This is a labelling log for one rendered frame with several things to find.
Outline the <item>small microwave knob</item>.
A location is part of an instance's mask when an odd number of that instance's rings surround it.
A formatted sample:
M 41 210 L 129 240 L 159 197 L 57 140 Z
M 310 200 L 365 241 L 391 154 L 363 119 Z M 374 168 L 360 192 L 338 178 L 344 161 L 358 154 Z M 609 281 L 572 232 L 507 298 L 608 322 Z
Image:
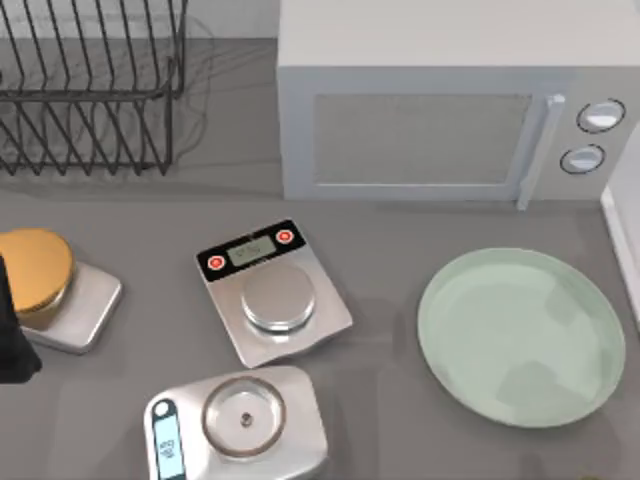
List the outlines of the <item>small microwave knob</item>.
M 560 161 L 561 169 L 570 175 L 586 175 L 599 169 L 606 159 L 605 150 L 590 144 L 566 151 Z

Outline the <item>pale green plate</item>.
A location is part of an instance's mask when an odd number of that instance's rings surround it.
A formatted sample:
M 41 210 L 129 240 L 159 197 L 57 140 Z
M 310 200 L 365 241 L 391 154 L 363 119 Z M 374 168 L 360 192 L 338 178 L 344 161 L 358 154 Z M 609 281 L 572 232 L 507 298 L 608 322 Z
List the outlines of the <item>pale green plate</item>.
M 419 301 L 417 340 L 469 410 L 527 429 L 586 418 L 625 368 L 621 322 L 585 274 L 541 252 L 486 248 L 443 266 Z

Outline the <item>silver scale with gold pan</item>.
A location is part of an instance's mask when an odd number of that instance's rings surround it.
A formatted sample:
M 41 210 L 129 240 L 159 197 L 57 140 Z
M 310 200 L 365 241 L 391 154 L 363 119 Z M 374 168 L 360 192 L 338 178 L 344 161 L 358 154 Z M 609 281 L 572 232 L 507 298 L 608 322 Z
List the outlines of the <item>silver scale with gold pan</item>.
M 78 260 L 62 235 L 40 227 L 0 232 L 0 260 L 8 313 L 30 341 L 75 355 L 93 348 L 121 297 L 118 278 Z

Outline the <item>pale microwave oven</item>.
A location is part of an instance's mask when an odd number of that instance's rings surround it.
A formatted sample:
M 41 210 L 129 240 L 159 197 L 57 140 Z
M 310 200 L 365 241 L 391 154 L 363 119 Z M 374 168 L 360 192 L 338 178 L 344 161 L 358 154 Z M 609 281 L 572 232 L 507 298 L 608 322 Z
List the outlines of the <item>pale microwave oven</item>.
M 640 133 L 640 0 L 282 0 L 277 90 L 289 199 L 516 203 L 566 103 L 535 200 L 596 200 Z M 599 134 L 576 118 L 617 99 Z M 570 150 L 602 147 L 586 175 Z

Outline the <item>silver scale with red buttons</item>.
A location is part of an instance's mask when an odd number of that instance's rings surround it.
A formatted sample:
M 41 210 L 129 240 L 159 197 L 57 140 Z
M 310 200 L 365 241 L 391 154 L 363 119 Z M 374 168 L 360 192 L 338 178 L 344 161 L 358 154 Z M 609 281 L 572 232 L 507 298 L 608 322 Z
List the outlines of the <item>silver scale with red buttons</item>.
M 205 248 L 195 261 L 246 368 L 308 351 L 353 325 L 346 303 L 291 218 Z

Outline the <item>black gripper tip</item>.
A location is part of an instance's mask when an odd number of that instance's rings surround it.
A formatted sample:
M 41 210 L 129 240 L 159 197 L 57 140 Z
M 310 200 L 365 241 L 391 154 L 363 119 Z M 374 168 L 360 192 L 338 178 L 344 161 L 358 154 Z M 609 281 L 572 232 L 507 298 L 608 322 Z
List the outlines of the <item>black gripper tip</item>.
M 41 369 L 42 361 L 19 324 L 0 255 L 0 385 L 27 383 Z

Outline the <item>large microwave knob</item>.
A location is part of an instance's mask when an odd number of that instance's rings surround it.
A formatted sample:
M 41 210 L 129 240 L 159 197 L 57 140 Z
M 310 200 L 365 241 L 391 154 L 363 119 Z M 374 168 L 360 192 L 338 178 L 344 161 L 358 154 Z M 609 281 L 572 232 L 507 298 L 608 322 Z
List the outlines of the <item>large microwave knob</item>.
M 607 132 L 619 125 L 626 115 L 625 105 L 617 99 L 607 99 L 585 105 L 577 115 L 576 124 L 588 134 Z

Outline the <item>silver scale with blue display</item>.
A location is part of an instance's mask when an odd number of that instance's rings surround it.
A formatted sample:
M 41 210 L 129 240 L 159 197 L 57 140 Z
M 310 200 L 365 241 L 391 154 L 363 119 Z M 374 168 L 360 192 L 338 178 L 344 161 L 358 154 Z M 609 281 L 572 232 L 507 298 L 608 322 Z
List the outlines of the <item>silver scale with blue display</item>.
M 328 456 L 313 383 L 293 366 L 170 388 L 143 425 L 149 480 L 312 480 Z

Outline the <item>white appliance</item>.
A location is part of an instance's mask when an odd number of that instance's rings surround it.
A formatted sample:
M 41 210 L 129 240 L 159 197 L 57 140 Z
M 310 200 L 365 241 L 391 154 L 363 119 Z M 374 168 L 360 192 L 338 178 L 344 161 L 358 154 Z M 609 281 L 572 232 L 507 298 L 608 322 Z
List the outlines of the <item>white appliance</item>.
M 640 141 L 625 148 L 601 206 L 640 333 Z

